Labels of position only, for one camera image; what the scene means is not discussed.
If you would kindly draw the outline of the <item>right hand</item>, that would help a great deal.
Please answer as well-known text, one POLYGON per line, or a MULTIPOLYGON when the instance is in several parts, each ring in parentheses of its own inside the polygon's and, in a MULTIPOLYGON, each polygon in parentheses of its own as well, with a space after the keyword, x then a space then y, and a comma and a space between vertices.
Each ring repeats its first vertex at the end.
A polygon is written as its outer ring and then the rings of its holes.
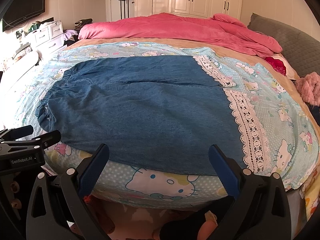
POLYGON ((204 214, 206 221, 200 227, 197 240, 206 240, 217 227, 217 217, 211 211, 204 214))

